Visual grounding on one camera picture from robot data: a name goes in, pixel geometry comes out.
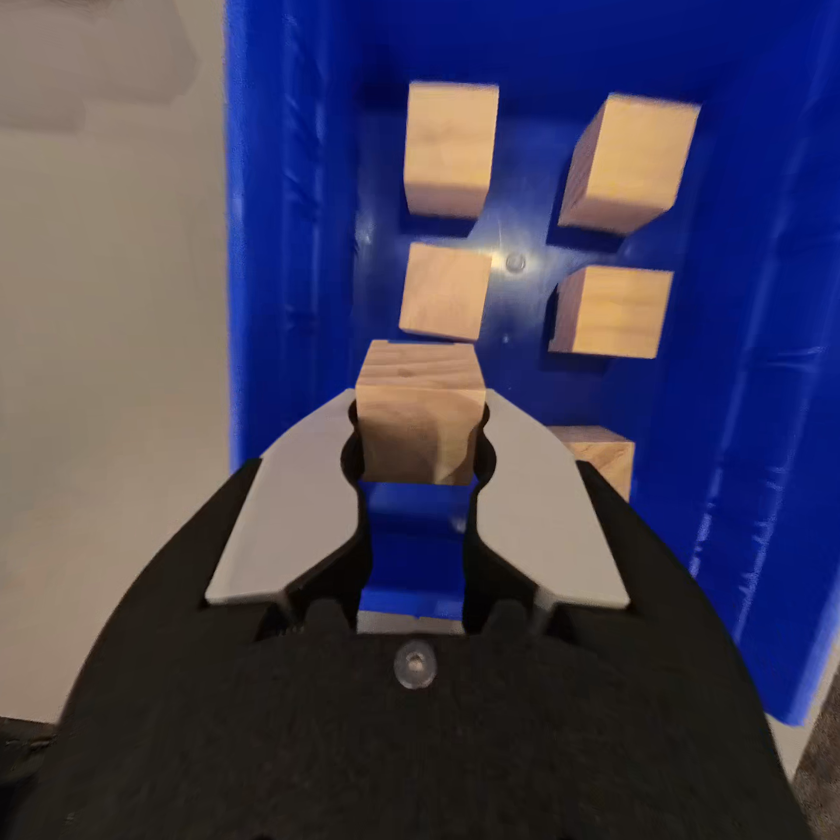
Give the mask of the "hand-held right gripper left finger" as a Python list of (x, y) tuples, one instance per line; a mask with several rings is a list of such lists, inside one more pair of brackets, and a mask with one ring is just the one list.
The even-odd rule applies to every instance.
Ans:
[(291, 621), (319, 600), (358, 618), (372, 571), (371, 539), (355, 466), (346, 389), (291, 426), (259, 460), (205, 591), (210, 606), (272, 602)]

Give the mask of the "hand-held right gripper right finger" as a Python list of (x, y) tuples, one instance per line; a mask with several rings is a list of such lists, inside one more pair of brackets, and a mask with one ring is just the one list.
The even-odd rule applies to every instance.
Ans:
[(545, 426), (495, 391), (476, 436), (463, 542), (463, 627), (499, 602), (538, 625), (555, 608), (619, 613), (631, 599), (577, 461)]

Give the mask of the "pale grained wooden cube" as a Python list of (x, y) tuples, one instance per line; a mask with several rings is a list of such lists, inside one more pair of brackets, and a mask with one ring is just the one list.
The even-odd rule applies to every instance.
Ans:
[(374, 340), (354, 388), (369, 482), (466, 487), (487, 389), (471, 343)]

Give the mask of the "blue plastic bin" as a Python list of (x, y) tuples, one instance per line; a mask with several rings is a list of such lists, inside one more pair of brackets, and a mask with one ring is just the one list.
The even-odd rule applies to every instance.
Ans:
[(225, 2), (232, 469), (397, 340), (416, 81), (496, 86), (503, 131), (610, 93), (700, 105), (679, 196), (594, 260), (674, 272), (652, 360), (477, 345), (546, 425), (636, 443), (632, 500), (738, 645), (765, 710), (809, 714), (838, 633), (838, 2)]

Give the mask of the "group of wooden cubes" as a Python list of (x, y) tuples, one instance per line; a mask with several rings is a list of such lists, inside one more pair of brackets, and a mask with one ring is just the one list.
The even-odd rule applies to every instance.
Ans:
[(407, 211), (444, 219), (441, 235), (478, 223), (479, 249), (411, 244), (399, 329), (478, 342), (490, 278), (505, 272), (510, 290), (496, 284), (490, 304), (499, 333), (536, 348), (546, 329), (541, 352), (555, 358), (654, 359), (674, 272), (594, 257), (676, 203), (700, 108), (612, 93), (573, 148), (564, 126), (517, 122), (492, 192), (499, 98), (496, 86), (409, 86)]

